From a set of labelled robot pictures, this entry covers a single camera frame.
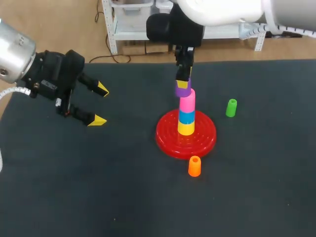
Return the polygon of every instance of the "red base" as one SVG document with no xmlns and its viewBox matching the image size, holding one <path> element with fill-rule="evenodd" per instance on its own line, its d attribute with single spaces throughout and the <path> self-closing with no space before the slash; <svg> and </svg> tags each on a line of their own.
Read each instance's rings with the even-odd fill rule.
<svg viewBox="0 0 316 237">
<path fill-rule="evenodd" d="M 216 142 L 216 128 L 212 120 L 200 111 L 196 111 L 195 131 L 190 136 L 178 133 L 179 110 L 164 115 L 158 122 L 156 142 L 167 155 L 190 159 L 208 154 Z"/>
</svg>

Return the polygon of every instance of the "white cable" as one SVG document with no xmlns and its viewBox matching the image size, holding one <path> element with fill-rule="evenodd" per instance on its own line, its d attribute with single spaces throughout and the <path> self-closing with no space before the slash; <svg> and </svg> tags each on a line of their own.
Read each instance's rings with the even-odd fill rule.
<svg viewBox="0 0 316 237">
<path fill-rule="evenodd" d="M 313 31 L 306 31 L 306 30 L 302 30 L 302 29 L 298 29 L 298 28 L 285 27 L 285 26 L 278 26 L 278 28 L 282 32 L 286 31 L 286 32 L 300 34 L 303 36 L 309 36 L 312 38 L 316 38 L 316 32 L 313 32 Z M 260 27 L 254 29 L 254 30 L 250 30 L 248 32 L 244 32 L 244 33 L 240 34 L 239 38 L 241 40 L 246 40 L 252 36 L 255 36 L 259 33 L 267 32 L 267 31 L 270 31 L 270 27 L 268 25 L 264 24 L 264 25 L 261 25 Z"/>
<path fill-rule="evenodd" d="M 271 0 L 262 0 L 261 5 L 265 12 L 267 24 L 270 26 L 269 31 L 271 31 L 274 35 L 281 35 L 283 31 L 275 23 Z"/>
<path fill-rule="evenodd" d="M 20 92 L 26 95 L 30 95 L 31 90 L 29 90 L 28 88 L 25 87 L 11 87 L 8 88 L 6 90 L 4 90 L 3 92 L 0 93 L 0 100 L 7 94 L 13 93 L 13 92 Z M 1 155 L 1 149 L 0 149 L 0 172 L 2 170 L 3 167 L 3 162 L 2 162 L 2 155 Z"/>
</svg>

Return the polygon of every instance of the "storage bin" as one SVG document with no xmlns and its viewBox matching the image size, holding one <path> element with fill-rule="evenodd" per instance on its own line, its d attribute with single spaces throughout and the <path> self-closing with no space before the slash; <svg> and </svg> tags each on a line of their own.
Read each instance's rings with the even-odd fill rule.
<svg viewBox="0 0 316 237">
<path fill-rule="evenodd" d="M 121 32 L 146 31 L 146 21 L 151 15 L 154 0 L 125 0 L 125 4 L 111 1 L 115 16 L 118 20 L 117 28 Z"/>
<path fill-rule="evenodd" d="M 173 3 L 169 0 L 156 0 L 156 7 L 159 9 L 159 13 L 170 13 Z"/>
</svg>

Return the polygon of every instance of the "wooden floor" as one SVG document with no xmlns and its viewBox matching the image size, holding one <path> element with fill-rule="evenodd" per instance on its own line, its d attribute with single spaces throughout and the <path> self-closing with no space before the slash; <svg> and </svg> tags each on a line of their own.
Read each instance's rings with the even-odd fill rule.
<svg viewBox="0 0 316 237">
<path fill-rule="evenodd" d="M 1 0 L 0 18 L 37 43 L 37 52 L 61 53 L 73 49 L 86 61 L 109 55 L 106 26 L 101 14 L 94 22 L 97 0 Z M 255 40 L 206 40 L 195 54 L 195 62 L 235 60 L 316 59 L 316 39 L 267 39 L 262 52 L 254 52 Z M 118 57 L 124 62 L 126 58 Z M 133 63 L 175 62 L 172 54 L 136 56 Z M 111 58 L 95 62 L 112 63 Z M 0 82 L 0 91 L 8 84 Z M 9 98 L 0 102 L 0 116 Z"/>
</svg>

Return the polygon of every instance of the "white shelf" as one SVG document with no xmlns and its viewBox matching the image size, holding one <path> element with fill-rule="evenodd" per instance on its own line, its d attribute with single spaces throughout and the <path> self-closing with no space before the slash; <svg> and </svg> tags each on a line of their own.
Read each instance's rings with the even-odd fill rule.
<svg viewBox="0 0 316 237">
<path fill-rule="evenodd" d="M 137 31 L 132 27 L 126 30 L 126 25 L 120 27 L 120 23 L 116 17 L 113 20 L 112 7 L 109 0 L 102 0 L 102 5 L 112 54 L 118 53 L 117 40 L 148 40 L 145 26 L 143 31 Z M 206 27 L 204 39 L 238 39 L 240 33 L 256 29 L 258 26 L 258 24 L 240 23 L 220 27 Z M 265 40 L 265 33 L 253 37 L 258 38 L 255 51 L 261 51 Z"/>
<path fill-rule="evenodd" d="M 146 32 L 122 31 L 119 24 L 115 27 L 115 40 L 148 40 Z M 205 27 L 203 39 L 238 39 L 239 25 L 227 25 L 221 27 Z"/>
</svg>

